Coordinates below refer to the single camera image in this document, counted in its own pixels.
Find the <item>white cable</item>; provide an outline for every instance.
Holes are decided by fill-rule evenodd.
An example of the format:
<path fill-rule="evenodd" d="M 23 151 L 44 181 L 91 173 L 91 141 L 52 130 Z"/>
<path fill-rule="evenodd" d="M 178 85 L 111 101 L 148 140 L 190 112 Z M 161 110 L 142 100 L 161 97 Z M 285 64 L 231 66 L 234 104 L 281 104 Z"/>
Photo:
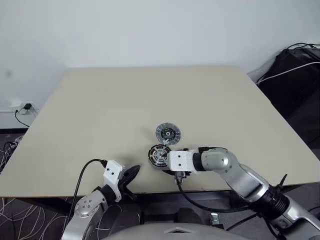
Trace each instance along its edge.
<path fill-rule="evenodd" d="M 26 218 L 26 216 L 28 215 L 29 211 L 31 210 L 31 208 L 26 212 L 26 214 L 24 215 L 24 218 L 22 219 L 21 225 L 20 225 L 20 230 L 19 230 L 19 234 L 18 234 L 18 239 L 20 238 L 20 234 L 21 234 L 21 229 L 22 229 L 22 225 L 24 224 L 24 220 Z"/>
<path fill-rule="evenodd" d="M 98 224 L 98 230 L 96 231 L 96 239 L 97 240 L 100 240 L 100 238 L 99 238 L 99 228 L 100 228 L 100 223 L 101 223 L 101 220 L 102 220 L 102 218 L 103 218 L 103 216 L 105 215 L 105 213 L 106 213 L 106 211 L 102 214 L 102 216 L 101 216 L 101 218 L 100 218 L 100 221 L 99 221 L 99 224 Z"/>
<path fill-rule="evenodd" d="M 39 209 L 38 217 L 35 220 L 35 224 L 33 225 L 33 228 L 31 229 L 31 232 L 29 232 L 26 236 L 30 235 L 35 230 L 35 227 L 36 227 L 37 222 L 38 222 L 39 217 L 40 217 L 40 213 L 41 213 L 41 208 Z M 19 230 L 19 234 L 18 234 L 18 240 L 20 239 L 20 234 L 21 234 L 21 229 L 22 229 L 23 223 L 24 223 L 24 220 L 22 220 L 21 225 L 20 225 L 20 230 Z"/>
<path fill-rule="evenodd" d="M 52 223 L 53 223 L 55 220 L 57 220 L 57 219 L 66 218 L 66 217 L 67 217 L 67 216 L 58 216 L 58 217 L 56 217 L 55 219 L 53 219 L 52 221 L 50 221 L 50 222 L 45 226 L 45 228 L 44 228 L 44 230 L 43 230 L 43 232 L 42 232 L 39 240 L 40 240 L 40 239 L 41 239 L 41 240 L 44 240 L 45 232 L 46 232 L 47 228 L 50 226 L 50 224 L 52 224 Z"/>
<path fill-rule="evenodd" d="M 33 206 L 31 206 L 31 207 L 29 207 L 29 208 L 27 208 L 27 209 L 25 209 L 25 210 L 17 213 L 16 215 L 19 215 L 19 214 L 21 214 L 21 213 L 23 213 L 23 212 L 31 209 L 32 207 L 33 207 Z M 8 221 L 14 221 L 14 222 L 15 222 L 15 221 L 20 221 L 20 220 L 22 220 L 22 219 L 24 219 L 24 218 L 29 217 L 29 216 L 36 210 L 36 208 L 37 208 L 37 206 L 36 206 L 27 216 L 21 217 L 21 218 L 18 218 L 18 219 L 12 219 L 12 218 L 9 218 L 9 217 L 7 217 L 6 215 L 4 215 L 7 219 L 6 219 L 3 223 L 0 224 L 0 227 L 1 227 L 3 224 L 5 224 L 6 222 L 8 222 Z"/>
<path fill-rule="evenodd" d="M 9 146 L 9 148 L 12 150 L 13 149 L 13 147 L 16 147 L 17 148 L 17 146 L 18 146 L 18 142 L 14 142 L 14 144 L 10 144 L 10 146 Z M 7 164 L 7 158 L 8 157 L 11 157 L 12 156 L 12 154 L 11 155 L 8 155 L 8 156 L 6 156 L 6 154 L 8 154 L 8 151 L 9 151 L 9 149 L 7 149 L 4 153 L 3 153 L 3 157 L 2 157 L 2 160 L 1 160 L 1 163 L 0 163 L 0 168 L 2 167 L 2 165 L 4 164 L 4 165 L 6 165 Z"/>
<path fill-rule="evenodd" d="M 0 209 L 0 211 L 2 212 L 2 214 L 4 214 L 4 211 L 5 211 L 5 207 L 10 204 L 13 200 L 15 200 L 15 198 L 13 198 L 11 201 L 8 201 L 6 204 L 5 204 L 5 201 L 4 201 L 4 198 L 2 197 L 2 208 Z"/>
<path fill-rule="evenodd" d="M 32 234 L 31 236 L 26 235 L 26 236 L 22 237 L 22 238 L 19 239 L 19 240 L 25 240 L 25 239 L 32 238 L 33 236 L 35 236 L 35 235 L 42 229 L 42 227 L 43 227 L 43 225 L 45 224 L 45 221 L 46 221 L 46 213 L 45 213 L 45 211 L 44 211 L 43 208 L 41 208 L 41 210 L 42 210 L 42 212 L 43 212 L 43 221 L 42 221 L 42 224 L 41 224 L 41 226 L 39 227 L 39 229 L 38 229 L 34 234 Z"/>
<path fill-rule="evenodd" d="M 26 208 L 25 210 L 23 210 L 23 211 L 15 214 L 15 215 L 13 215 L 12 217 L 15 217 L 15 216 L 18 216 L 19 214 L 24 213 L 24 212 L 27 211 L 29 208 L 30 208 L 30 207 L 28 207 L 28 208 Z M 4 223 L 6 223 L 7 221 L 12 221 L 12 218 L 7 217 L 6 215 L 3 215 L 3 217 L 7 218 L 7 220 L 4 221 L 4 222 L 0 225 L 0 227 L 1 227 Z"/>
<path fill-rule="evenodd" d="M 297 69 L 300 69 L 300 68 L 309 66 L 309 65 L 311 65 L 311 64 L 320 64 L 320 61 L 309 62 L 309 63 L 307 63 L 307 64 L 304 64 L 304 65 L 301 65 L 301 66 L 297 66 L 297 67 L 295 67 L 295 68 L 292 68 L 292 69 L 290 69 L 290 70 L 288 70 L 288 71 L 284 71 L 284 72 L 279 73 L 279 74 L 277 74 L 277 75 L 269 76 L 269 77 L 267 77 L 267 78 L 265 78 L 265 79 L 262 79 L 261 81 L 257 82 L 256 84 L 259 85 L 260 83 L 262 83 L 262 82 L 264 82 L 264 81 L 266 81 L 266 80 L 273 79 L 273 78 L 278 77 L 278 76 L 280 76 L 280 75 L 282 75 L 282 74 L 289 73 L 289 72 L 291 72 L 291 71 L 294 71 L 294 70 L 297 70 Z"/>
<path fill-rule="evenodd" d="M 14 140 L 14 142 L 19 144 L 23 137 L 24 137 L 24 135 L 18 136 L 18 137 Z"/>
<path fill-rule="evenodd" d="M 65 220 L 64 220 L 64 223 L 63 223 L 63 228 L 62 228 L 62 235 L 64 234 L 64 231 L 65 231 L 65 228 L 66 228 L 66 225 L 67 225 L 67 220 L 68 220 L 68 218 L 66 218 Z"/>
<path fill-rule="evenodd" d="M 97 229 L 97 230 L 105 230 L 105 231 L 110 230 L 110 228 L 98 228 L 98 227 L 96 227 L 95 229 Z"/>
<path fill-rule="evenodd" d="M 57 215 L 58 215 L 58 213 L 55 213 L 55 214 L 53 215 L 53 217 L 50 219 L 50 221 L 48 222 L 48 224 L 44 227 L 44 230 L 46 230 L 47 227 L 50 226 L 51 222 L 54 220 L 54 218 L 55 218 Z M 44 238 L 43 238 L 43 235 L 44 235 L 44 231 L 41 233 L 39 240 L 40 240 L 40 239 L 44 239 Z"/>
<path fill-rule="evenodd" d="M 118 206 L 118 207 L 120 208 L 121 212 L 123 212 L 121 206 L 119 206 L 118 204 L 110 205 L 109 208 L 111 208 L 112 206 Z M 105 211 L 105 212 L 102 214 L 102 216 L 101 216 L 101 218 L 100 218 L 100 221 L 99 221 L 99 224 L 98 224 L 98 227 L 95 228 L 95 229 L 97 229 L 97 230 L 96 230 L 96 238 L 97 238 L 97 240 L 100 240 L 100 239 L 99 239 L 99 230 L 110 230 L 110 228 L 100 228 L 101 220 L 102 220 L 102 218 L 104 217 L 104 215 L 105 215 L 106 212 L 107 212 L 107 211 Z"/>

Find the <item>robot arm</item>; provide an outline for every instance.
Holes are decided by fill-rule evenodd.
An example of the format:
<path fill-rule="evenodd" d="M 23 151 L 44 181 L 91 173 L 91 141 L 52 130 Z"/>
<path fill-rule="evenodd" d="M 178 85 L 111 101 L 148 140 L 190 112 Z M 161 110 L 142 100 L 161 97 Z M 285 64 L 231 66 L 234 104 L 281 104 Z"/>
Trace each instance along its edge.
<path fill-rule="evenodd" d="M 222 147 L 200 147 L 199 151 L 175 151 L 167 154 L 176 182 L 185 178 L 184 172 L 213 171 L 243 198 L 250 207 L 264 216 L 275 228 L 290 239 L 320 236 L 320 221 L 279 189 Z"/>
<path fill-rule="evenodd" d="M 104 186 L 97 187 L 76 203 L 74 215 L 67 224 L 61 240 L 89 239 L 108 206 L 119 202 L 123 195 L 134 199 L 136 196 L 127 189 L 127 185 L 139 170 L 140 166 L 136 165 L 124 171 L 124 167 L 117 161 L 109 160 L 103 174 Z"/>

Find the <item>beige tabletop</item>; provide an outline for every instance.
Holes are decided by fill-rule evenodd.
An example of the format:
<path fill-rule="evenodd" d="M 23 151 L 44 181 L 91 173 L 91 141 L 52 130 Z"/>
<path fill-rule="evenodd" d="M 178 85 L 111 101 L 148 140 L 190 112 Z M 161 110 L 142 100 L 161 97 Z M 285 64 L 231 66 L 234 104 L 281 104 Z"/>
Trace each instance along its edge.
<path fill-rule="evenodd" d="M 181 140 L 171 149 L 224 147 L 271 184 L 320 182 L 320 162 L 256 85 L 237 67 L 73 69 L 62 79 L 0 175 L 0 195 L 72 196 L 94 158 L 139 164 L 134 193 L 177 191 L 172 176 L 151 167 L 159 124 Z M 103 184 L 87 167 L 79 194 Z M 213 172 L 192 175 L 185 190 L 228 189 Z"/>

